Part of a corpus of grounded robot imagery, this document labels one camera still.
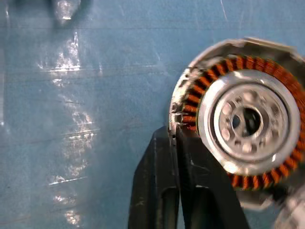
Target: copper coil winding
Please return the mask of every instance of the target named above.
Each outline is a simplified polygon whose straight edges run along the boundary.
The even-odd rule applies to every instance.
[[[222,75],[225,75],[226,72],[232,72],[245,68],[265,72],[282,82],[295,98],[301,116],[301,133],[299,141],[297,142],[297,146],[291,155],[279,167],[273,168],[271,171],[256,176],[240,176],[228,173],[234,188],[260,189],[269,187],[272,184],[276,184],[280,182],[282,178],[289,176],[291,171],[295,170],[298,167],[299,162],[304,159],[303,151],[305,150],[305,93],[299,82],[290,72],[271,60],[266,61],[259,57],[237,56],[236,58],[232,59],[227,58],[222,63],[218,63],[211,67],[209,70],[205,71],[198,78],[196,81],[198,83],[194,85],[193,92],[190,91],[187,95],[183,111],[188,115],[183,116],[183,123],[187,125],[188,129],[198,132],[196,125],[196,113],[200,99],[208,87],[212,84],[213,81],[217,80]]]

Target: center hole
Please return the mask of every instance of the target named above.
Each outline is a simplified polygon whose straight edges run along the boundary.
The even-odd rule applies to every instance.
[[[242,137],[253,135],[261,125],[261,117],[259,113],[252,108],[244,108],[240,115],[234,115],[232,120],[232,127]]]

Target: blue plastic sheet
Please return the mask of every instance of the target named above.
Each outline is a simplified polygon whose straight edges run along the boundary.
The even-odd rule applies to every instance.
[[[134,170],[187,64],[244,36],[303,54],[304,11],[296,0],[0,1],[0,228],[127,228]],[[263,229],[277,212],[246,214]]]

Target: blue surface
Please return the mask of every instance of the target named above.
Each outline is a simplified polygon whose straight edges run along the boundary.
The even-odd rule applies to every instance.
[[[2,0],[0,228],[127,228],[134,170],[187,64],[244,36],[304,54],[304,11],[287,0]],[[246,213],[262,229],[273,211]]]

